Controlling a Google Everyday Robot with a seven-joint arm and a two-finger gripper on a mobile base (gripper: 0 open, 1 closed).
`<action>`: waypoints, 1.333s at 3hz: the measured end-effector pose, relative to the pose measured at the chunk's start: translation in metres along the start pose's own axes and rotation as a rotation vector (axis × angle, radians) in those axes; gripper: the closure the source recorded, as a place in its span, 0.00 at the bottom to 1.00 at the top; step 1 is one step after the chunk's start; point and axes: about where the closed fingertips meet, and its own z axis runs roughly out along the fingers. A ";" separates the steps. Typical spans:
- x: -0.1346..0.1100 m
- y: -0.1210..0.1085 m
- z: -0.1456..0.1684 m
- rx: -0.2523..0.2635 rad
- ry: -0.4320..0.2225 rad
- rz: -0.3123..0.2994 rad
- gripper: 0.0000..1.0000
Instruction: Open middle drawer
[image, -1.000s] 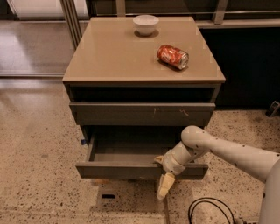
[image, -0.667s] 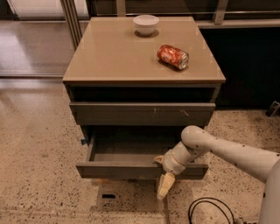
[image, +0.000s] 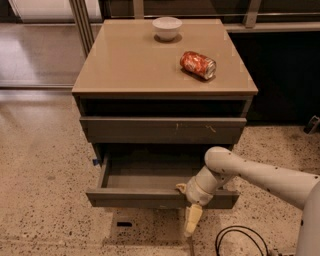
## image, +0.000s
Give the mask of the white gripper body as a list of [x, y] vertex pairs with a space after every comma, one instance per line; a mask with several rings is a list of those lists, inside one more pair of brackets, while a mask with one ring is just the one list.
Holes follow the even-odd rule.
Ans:
[[187, 182], [186, 198], [191, 204], [206, 206], [213, 199], [216, 190], [228, 180], [228, 175], [212, 172], [204, 166]]

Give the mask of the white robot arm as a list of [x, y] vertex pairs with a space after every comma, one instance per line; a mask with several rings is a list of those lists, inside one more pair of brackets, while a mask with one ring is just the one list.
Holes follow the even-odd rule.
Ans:
[[192, 236], [203, 207], [216, 190], [239, 176], [303, 211], [296, 256], [320, 255], [320, 177], [315, 174], [246, 160], [224, 147], [205, 153], [204, 166], [188, 182], [176, 186], [191, 203], [186, 208], [184, 235]]

